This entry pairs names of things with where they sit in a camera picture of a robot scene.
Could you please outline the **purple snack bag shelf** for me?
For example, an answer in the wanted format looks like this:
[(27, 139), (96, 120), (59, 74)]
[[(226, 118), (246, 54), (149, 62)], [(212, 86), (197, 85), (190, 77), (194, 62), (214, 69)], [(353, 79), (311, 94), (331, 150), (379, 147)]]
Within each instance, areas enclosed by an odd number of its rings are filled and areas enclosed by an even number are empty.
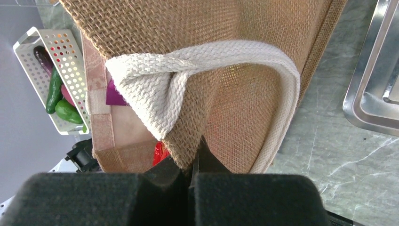
[(105, 103), (107, 105), (128, 106), (123, 96), (116, 90), (113, 79), (108, 82)]

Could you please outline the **red candy bag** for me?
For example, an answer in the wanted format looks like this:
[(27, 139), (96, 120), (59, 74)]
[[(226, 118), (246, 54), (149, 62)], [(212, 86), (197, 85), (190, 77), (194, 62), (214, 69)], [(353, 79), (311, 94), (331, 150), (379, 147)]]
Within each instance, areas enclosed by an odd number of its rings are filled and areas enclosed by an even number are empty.
[(154, 155), (152, 165), (155, 166), (160, 163), (162, 160), (167, 158), (170, 155), (168, 149), (162, 142), (158, 142), (154, 148)]

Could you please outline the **brown burlap grocery bag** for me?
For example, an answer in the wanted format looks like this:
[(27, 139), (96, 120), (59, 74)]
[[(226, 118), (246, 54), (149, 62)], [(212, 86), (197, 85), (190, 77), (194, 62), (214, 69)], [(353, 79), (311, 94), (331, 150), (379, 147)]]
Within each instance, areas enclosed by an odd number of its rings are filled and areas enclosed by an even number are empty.
[(125, 107), (87, 97), (93, 157), (140, 173), (156, 142), (188, 170), (204, 138), (233, 173), (265, 173), (344, 0), (63, 0)]

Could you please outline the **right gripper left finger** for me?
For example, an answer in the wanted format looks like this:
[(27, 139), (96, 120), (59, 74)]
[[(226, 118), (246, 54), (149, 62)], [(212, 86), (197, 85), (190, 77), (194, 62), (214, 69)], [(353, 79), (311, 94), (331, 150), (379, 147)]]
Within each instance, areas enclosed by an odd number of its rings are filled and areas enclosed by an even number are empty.
[(187, 187), (167, 157), (145, 173), (38, 173), (3, 226), (187, 226)]

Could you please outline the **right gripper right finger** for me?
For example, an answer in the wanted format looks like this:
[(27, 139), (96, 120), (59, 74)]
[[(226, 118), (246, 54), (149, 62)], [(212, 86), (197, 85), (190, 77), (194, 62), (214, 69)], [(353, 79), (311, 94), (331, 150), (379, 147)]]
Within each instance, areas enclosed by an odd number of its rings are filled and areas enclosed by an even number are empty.
[(199, 142), (188, 188), (191, 226), (328, 226), (313, 182), (301, 175), (234, 174)]

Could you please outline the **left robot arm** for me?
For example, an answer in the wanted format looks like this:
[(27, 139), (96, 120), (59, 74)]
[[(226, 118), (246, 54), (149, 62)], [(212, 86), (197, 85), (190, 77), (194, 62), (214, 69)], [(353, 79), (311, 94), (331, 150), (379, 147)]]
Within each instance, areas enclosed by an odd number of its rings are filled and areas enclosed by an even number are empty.
[(52, 173), (99, 173), (102, 172), (98, 161), (93, 157), (92, 139), (80, 140), (65, 154), (50, 171)]

